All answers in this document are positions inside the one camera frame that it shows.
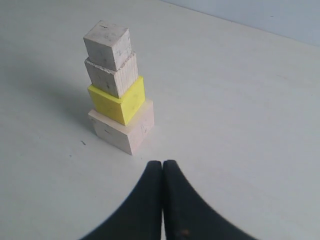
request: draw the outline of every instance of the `wooden block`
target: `wooden block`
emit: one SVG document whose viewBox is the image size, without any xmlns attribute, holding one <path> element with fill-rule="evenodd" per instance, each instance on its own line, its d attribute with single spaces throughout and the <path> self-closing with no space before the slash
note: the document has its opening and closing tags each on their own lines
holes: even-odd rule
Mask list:
<svg viewBox="0 0 320 240">
<path fill-rule="evenodd" d="M 135 153 L 155 124 L 154 105 L 148 99 L 127 126 L 98 113 L 94 109 L 89 112 L 88 116 L 99 138 L 130 155 Z"/>
<path fill-rule="evenodd" d="M 99 21 L 83 38 L 91 62 L 117 71 L 132 53 L 127 27 Z"/>
<path fill-rule="evenodd" d="M 97 65 L 91 62 L 89 58 L 84 63 L 92 85 L 116 98 L 121 98 L 138 78 L 135 52 L 132 52 L 118 71 L 112 71 Z"/>
<path fill-rule="evenodd" d="M 88 87 L 95 110 L 112 120 L 127 125 L 144 103 L 144 78 L 139 76 L 121 98 L 116 98 L 95 86 Z"/>
</svg>

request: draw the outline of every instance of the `wall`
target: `wall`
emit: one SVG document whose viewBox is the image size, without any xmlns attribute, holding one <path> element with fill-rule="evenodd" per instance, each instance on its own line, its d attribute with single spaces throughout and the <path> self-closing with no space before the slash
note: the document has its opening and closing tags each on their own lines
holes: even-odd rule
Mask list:
<svg viewBox="0 0 320 240">
<path fill-rule="evenodd" d="M 164 0 L 320 46 L 319 0 Z"/>
</svg>

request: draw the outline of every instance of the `white table surface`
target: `white table surface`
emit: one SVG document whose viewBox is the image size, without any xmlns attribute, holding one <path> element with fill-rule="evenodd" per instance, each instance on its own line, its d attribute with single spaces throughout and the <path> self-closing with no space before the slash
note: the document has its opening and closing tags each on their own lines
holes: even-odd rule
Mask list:
<svg viewBox="0 0 320 240">
<path fill-rule="evenodd" d="M 99 20 L 129 27 L 154 101 L 136 156 L 87 118 Z M 320 48 L 158 0 L 10 0 L 0 53 L 1 240 L 78 239 L 166 159 L 254 237 L 320 239 Z"/>
</svg>

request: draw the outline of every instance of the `white wooden block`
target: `white wooden block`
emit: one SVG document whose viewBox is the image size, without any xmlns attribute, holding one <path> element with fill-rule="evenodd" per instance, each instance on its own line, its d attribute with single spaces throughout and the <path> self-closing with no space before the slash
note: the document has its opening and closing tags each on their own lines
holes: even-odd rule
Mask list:
<svg viewBox="0 0 320 240">
<path fill-rule="evenodd" d="M 154 105 L 146 100 L 127 126 L 91 110 L 88 114 L 97 136 L 133 155 L 155 124 Z"/>
<path fill-rule="evenodd" d="M 84 63 L 92 84 L 116 98 L 121 98 L 139 76 L 135 52 L 132 52 L 118 71 L 97 65 L 89 58 Z"/>
<path fill-rule="evenodd" d="M 132 53 L 127 27 L 99 21 L 83 38 L 91 62 L 117 71 Z"/>
</svg>

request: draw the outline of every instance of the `stacked blocks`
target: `stacked blocks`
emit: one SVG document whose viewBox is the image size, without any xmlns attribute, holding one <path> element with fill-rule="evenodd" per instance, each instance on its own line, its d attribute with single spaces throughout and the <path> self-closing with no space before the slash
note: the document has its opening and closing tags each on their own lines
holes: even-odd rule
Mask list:
<svg viewBox="0 0 320 240">
<path fill-rule="evenodd" d="M 85 36 L 84 61 L 95 109 L 89 112 L 98 137 L 133 155 L 154 126 L 153 102 L 146 99 L 144 78 L 126 27 L 98 22 Z"/>
</svg>

